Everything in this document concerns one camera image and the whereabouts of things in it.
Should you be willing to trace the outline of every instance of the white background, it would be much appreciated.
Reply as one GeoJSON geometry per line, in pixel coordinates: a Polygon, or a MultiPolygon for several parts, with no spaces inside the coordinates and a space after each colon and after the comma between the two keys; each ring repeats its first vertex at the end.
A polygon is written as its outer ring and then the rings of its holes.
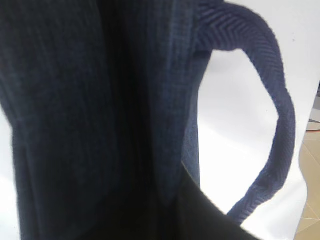
{"type": "MultiPolygon", "coordinates": [[[[297,122],[285,186],[242,227],[262,240],[292,240],[307,199],[299,152],[320,80],[320,1],[231,2],[258,13],[273,29],[297,122]]],[[[198,118],[201,188],[227,213],[264,167],[278,119],[258,73],[242,51],[213,52],[200,87],[198,118]]]]}

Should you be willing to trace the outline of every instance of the dark blue textile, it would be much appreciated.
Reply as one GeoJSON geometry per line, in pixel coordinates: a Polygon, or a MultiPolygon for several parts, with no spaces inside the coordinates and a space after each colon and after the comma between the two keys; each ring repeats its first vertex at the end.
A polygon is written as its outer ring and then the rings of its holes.
{"type": "Polygon", "coordinates": [[[199,6],[199,25],[197,50],[243,49],[258,71],[279,116],[265,167],[246,195],[228,213],[241,224],[285,184],[295,147],[295,110],[286,89],[277,40],[261,17],[241,6],[205,0],[199,6]]]}
{"type": "Polygon", "coordinates": [[[23,240],[255,239],[199,189],[198,89],[216,46],[199,46],[199,11],[197,0],[2,2],[23,240]]]}

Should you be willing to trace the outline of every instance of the woven fabric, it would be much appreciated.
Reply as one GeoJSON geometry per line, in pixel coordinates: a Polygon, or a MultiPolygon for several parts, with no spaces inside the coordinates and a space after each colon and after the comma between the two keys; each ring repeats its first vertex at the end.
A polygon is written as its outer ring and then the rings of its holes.
{"type": "MultiPolygon", "coordinates": [[[[238,11],[211,3],[223,14],[238,11]]],[[[22,240],[255,239],[199,188],[198,90],[212,49],[223,48],[207,38],[216,26],[203,7],[197,0],[2,2],[0,103],[12,127],[22,240]],[[205,39],[209,45],[200,44],[205,39]]],[[[246,49],[252,60],[260,47],[246,49]]],[[[289,95],[277,98],[286,93],[284,78],[268,77],[282,69],[264,73],[279,62],[265,63],[254,62],[275,96],[279,130],[261,174],[275,176],[277,185],[267,184],[275,192],[288,162],[273,159],[291,153],[283,144],[293,113],[289,95]]]]}
{"type": "Polygon", "coordinates": [[[240,225],[285,184],[295,147],[295,111],[286,89],[277,40],[260,16],[241,6],[209,1],[201,2],[198,15],[197,50],[242,49],[259,73],[278,113],[269,159],[245,196],[228,213],[240,225]]]}

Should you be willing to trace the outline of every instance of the beige floor tile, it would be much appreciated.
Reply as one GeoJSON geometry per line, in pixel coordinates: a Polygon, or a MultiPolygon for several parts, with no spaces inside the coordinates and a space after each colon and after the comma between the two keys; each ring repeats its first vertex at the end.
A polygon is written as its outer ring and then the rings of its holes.
{"type": "Polygon", "coordinates": [[[294,240],[319,240],[320,239],[320,221],[307,227],[295,235],[294,240]]]}
{"type": "Polygon", "coordinates": [[[311,207],[306,204],[301,216],[302,219],[319,219],[311,207]]]}
{"type": "Polygon", "coordinates": [[[309,122],[306,127],[307,130],[318,130],[320,129],[320,123],[317,122],[309,122]]]}
{"type": "Polygon", "coordinates": [[[320,140],[304,140],[304,145],[320,164],[320,140]]]}
{"type": "Polygon", "coordinates": [[[301,231],[307,229],[308,227],[312,226],[313,224],[316,224],[319,222],[318,219],[300,219],[299,226],[296,230],[296,233],[300,233],[301,231]]]}
{"type": "Polygon", "coordinates": [[[306,132],[304,135],[304,141],[306,141],[306,140],[320,141],[320,132],[306,132]]]}
{"type": "Polygon", "coordinates": [[[303,144],[300,151],[300,169],[308,187],[307,203],[320,216],[320,164],[303,144]]]}

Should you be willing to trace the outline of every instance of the navy blue strap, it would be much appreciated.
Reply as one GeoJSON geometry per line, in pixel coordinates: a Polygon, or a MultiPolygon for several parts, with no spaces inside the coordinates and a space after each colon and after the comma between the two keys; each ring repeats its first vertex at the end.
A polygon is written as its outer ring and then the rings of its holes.
{"type": "Polygon", "coordinates": [[[293,158],[296,118],[277,40],[257,14],[228,3],[202,2],[199,6],[197,51],[242,49],[260,75],[278,113],[269,159],[245,196],[228,215],[239,225],[260,204],[270,200],[285,184],[293,158]]]}

